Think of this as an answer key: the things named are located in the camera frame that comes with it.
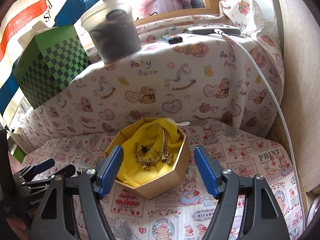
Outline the green black checkered box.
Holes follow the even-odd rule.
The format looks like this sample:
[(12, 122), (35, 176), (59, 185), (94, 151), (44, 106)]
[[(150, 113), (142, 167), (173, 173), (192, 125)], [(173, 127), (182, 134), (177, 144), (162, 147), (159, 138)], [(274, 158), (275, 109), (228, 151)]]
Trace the green black checkered box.
[(36, 34), (18, 59), (14, 78), (36, 109), (61, 93), (90, 60), (73, 25)]

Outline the yellow cloth in box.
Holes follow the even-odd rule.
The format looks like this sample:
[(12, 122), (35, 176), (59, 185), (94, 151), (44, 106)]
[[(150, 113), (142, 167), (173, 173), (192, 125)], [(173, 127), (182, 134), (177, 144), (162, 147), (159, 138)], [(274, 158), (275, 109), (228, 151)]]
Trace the yellow cloth in box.
[[(139, 187), (168, 173), (173, 168), (182, 142), (178, 126), (171, 120), (161, 118), (144, 122), (131, 138), (121, 144), (124, 158), (117, 174), (118, 180), (131, 187)], [(142, 145), (150, 149), (147, 155), (139, 157)], [(161, 162), (161, 152), (165, 150), (173, 155), (174, 161), (169, 165)]]

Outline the bear print headboard cover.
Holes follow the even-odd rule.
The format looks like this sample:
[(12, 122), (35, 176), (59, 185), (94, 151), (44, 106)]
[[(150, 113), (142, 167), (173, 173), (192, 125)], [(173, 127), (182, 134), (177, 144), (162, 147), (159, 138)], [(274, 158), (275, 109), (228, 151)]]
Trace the bear print headboard cover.
[[(47, 140), (113, 132), (142, 118), (177, 122), (212, 118), (264, 137), (284, 86), (283, 58), (255, 0), (224, 0), (220, 15), (170, 18), (138, 27), (141, 49), (88, 66), (61, 93), (20, 121), (18, 138), (30, 149)], [(225, 24), (240, 36), (188, 33)], [(183, 41), (168, 44), (165, 34)]]

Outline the black lighter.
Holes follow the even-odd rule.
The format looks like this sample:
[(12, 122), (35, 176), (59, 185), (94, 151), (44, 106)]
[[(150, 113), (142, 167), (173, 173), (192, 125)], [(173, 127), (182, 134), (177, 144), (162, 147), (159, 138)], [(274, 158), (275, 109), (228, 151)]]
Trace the black lighter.
[(168, 44), (178, 44), (183, 41), (183, 38), (178, 35), (165, 34), (162, 36), (162, 40), (167, 42)]

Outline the pink pillow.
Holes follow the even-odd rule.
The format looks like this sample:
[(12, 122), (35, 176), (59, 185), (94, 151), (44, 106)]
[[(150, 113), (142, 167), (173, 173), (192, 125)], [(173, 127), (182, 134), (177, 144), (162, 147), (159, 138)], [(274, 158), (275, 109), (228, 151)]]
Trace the pink pillow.
[(143, 18), (159, 15), (166, 12), (183, 10), (189, 6), (190, 0), (141, 0), (138, 2), (138, 11)]

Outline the clear plastic jar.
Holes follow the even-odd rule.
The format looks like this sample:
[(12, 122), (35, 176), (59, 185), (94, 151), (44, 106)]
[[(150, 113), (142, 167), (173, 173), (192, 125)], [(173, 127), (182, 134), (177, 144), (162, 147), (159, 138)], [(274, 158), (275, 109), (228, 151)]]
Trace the clear plastic jar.
[(141, 49), (130, 0), (108, 0), (87, 10), (80, 20), (104, 63)]

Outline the gold octagonal jewelry box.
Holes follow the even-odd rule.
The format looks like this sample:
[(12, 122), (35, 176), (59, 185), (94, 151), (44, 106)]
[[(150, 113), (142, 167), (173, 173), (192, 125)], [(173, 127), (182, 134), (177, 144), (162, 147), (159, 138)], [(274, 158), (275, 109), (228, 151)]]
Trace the gold octagonal jewelry box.
[(170, 118), (143, 118), (121, 129), (105, 151), (105, 156), (108, 157), (114, 146), (123, 146), (141, 127), (164, 121), (167, 122), (165, 128), (170, 133), (169, 152), (173, 153), (174, 162), (170, 165), (160, 162), (151, 166), (148, 171), (143, 170), (134, 158), (134, 147), (125, 147), (123, 161), (115, 179), (117, 186), (148, 200), (177, 187), (184, 180), (189, 165), (190, 148), (188, 138), (181, 128)]

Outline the striped red blue flag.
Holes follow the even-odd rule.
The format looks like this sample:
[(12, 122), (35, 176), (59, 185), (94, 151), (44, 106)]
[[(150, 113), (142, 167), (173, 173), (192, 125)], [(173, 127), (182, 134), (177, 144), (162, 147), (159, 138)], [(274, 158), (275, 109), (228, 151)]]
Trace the striped red blue flag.
[(45, 27), (75, 24), (99, 0), (18, 0), (1, 22), (1, 117), (12, 120), (22, 100), (13, 70), (23, 48), (18, 39), (37, 23)]

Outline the black gem brooch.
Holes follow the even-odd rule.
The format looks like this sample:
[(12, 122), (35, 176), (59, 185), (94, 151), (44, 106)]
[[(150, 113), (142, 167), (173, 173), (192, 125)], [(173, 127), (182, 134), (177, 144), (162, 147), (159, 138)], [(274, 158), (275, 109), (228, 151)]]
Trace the black gem brooch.
[(139, 156), (139, 157), (142, 157), (142, 156), (147, 155), (148, 152), (149, 152), (149, 149), (150, 149), (150, 148), (149, 148), (148, 146), (142, 145), (142, 146), (141, 146), (141, 149), (140, 149), (139, 152), (138, 152), (138, 156)]

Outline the crystal ring keychain charm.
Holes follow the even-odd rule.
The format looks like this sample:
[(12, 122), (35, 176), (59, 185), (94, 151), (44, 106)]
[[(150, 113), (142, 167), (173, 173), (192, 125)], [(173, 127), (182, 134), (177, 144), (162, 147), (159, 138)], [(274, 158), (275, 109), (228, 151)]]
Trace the crystal ring keychain charm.
[(174, 161), (173, 155), (168, 151), (162, 151), (161, 152), (161, 162), (165, 164), (171, 164)]

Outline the grey phone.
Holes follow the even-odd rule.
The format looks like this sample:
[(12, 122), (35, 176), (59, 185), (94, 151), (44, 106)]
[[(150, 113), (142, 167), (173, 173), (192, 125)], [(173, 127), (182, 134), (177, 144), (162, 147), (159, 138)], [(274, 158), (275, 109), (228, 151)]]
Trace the grey phone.
[(216, 34), (215, 30), (219, 29), (227, 35), (240, 36), (241, 29), (231, 25), (213, 24), (213, 25), (199, 25), (188, 28), (188, 33), (196, 35)]

